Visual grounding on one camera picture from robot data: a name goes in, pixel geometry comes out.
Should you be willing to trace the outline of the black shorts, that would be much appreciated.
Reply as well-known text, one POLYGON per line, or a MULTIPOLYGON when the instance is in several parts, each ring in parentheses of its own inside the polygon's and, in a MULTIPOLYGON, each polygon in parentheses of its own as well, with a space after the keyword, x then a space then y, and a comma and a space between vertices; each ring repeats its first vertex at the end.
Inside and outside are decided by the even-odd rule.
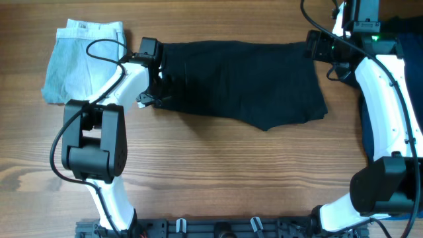
POLYGON ((263 131, 320 120, 328 109, 306 44, 239 41, 163 46, 171 98, 159 108, 232 118, 263 131))

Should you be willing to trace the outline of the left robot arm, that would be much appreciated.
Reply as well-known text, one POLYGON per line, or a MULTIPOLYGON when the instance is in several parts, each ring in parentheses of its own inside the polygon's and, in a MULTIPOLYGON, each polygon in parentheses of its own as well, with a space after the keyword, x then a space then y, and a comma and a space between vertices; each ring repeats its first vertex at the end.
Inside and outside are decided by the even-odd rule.
POLYGON ((161 42, 143 38, 138 52, 128 51, 116 61, 115 74, 97 93, 65 105, 50 166, 62 180, 88 188, 100 215, 94 236, 141 233, 122 178, 128 157, 125 113, 133 102, 144 108, 169 98, 161 79, 162 53, 161 42))

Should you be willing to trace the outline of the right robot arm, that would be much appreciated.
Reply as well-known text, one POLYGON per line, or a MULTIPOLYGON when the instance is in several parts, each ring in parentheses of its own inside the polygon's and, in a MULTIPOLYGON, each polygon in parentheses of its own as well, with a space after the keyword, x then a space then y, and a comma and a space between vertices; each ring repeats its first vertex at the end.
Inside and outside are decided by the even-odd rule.
POLYGON ((383 219, 404 218, 408 235, 422 214, 422 18, 382 22, 378 1, 344 1, 334 28, 316 24, 307 55, 331 64, 336 80, 361 92, 367 166, 349 192, 313 211, 313 231, 339 235, 383 219))

